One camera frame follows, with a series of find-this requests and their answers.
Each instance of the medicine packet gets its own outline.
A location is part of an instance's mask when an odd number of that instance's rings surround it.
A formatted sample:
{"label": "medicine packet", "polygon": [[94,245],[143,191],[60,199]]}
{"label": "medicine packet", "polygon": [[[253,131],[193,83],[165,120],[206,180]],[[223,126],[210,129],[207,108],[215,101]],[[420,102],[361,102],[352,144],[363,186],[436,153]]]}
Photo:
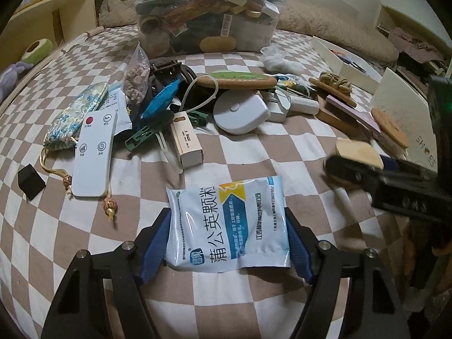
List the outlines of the medicine packet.
{"label": "medicine packet", "polygon": [[290,267],[281,177],[166,191],[172,211],[170,266],[208,273]]}

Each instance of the round white device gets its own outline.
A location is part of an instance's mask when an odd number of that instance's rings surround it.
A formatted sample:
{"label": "round white device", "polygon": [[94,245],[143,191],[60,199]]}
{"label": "round white device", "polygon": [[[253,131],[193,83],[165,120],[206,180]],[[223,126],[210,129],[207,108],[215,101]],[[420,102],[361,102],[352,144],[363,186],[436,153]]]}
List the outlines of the round white device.
{"label": "round white device", "polygon": [[233,135],[254,130],[270,117],[270,111],[257,90],[225,91],[213,107],[213,119],[218,127]]}

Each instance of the black square object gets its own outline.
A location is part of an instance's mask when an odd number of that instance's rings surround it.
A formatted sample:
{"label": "black square object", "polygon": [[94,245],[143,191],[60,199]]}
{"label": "black square object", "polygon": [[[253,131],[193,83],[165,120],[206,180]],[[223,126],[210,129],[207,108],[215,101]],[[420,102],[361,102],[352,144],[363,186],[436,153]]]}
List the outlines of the black square object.
{"label": "black square object", "polygon": [[29,200],[33,200],[46,186],[44,180],[31,164],[22,168],[17,173],[17,183]]}

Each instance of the bed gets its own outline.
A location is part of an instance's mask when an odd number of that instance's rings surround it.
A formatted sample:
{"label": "bed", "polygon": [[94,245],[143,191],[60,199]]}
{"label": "bed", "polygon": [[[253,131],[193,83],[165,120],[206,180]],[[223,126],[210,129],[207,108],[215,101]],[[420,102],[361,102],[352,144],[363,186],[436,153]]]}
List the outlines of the bed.
{"label": "bed", "polygon": [[[370,206],[361,190],[331,186],[325,157],[340,131],[310,116],[290,116],[284,124],[265,122],[252,133],[231,136],[213,123],[196,129],[204,164],[178,175],[157,141],[132,157],[115,145],[111,186],[118,202],[113,228],[101,201],[65,194],[60,178],[48,175],[39,153],[53,118],[88,85],[120,80],[138,42],[136,26],[105,29],[50,63],[0,117],[0,293],[7,311],[29,338],[39,338],[51,300],[74,254],[110,251],[153,223],[168,206],[165,187],[214,185],[281,175],[287,205],[302,225],[340,249],[379,252],[397,277],[401,274],[401,228],[405,220]],[[304,65],[308,79],[327,69],[310,47],[310,37],[276,31],[288,59]],[[178,59],[196,73],[220,69],[263,72],[254,53],[203,54]],[[359,110],[371,95],[353,87]],[[48,160],[72,171],[73,151]],[[32,164],[47,186],[31,202],[17,184],[17,172]],[[105,291],[112,327],[121,329],[111,282]],[[227,273],[190,273],[161,266],[143,289],[154,322],[165,338],[288,338],[306,302],[309,287],[291,269],[248,268]],[[347,297],[343,279],[328,338],[337,338]]]}

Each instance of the purple plush toy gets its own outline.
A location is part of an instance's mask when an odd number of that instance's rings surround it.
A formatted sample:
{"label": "purple plush toy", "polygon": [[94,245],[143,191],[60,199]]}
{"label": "purple plush toy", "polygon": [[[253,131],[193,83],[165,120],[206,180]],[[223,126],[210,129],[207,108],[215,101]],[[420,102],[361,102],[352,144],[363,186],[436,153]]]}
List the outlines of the purple plush toy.
{"label": "purple plush toy", "polygon": [[9,65],[2,73],[0,73],[0,103],[2,103],[13,91],[19,74],[32,67],[33,64],[19,61],[16,64]]}

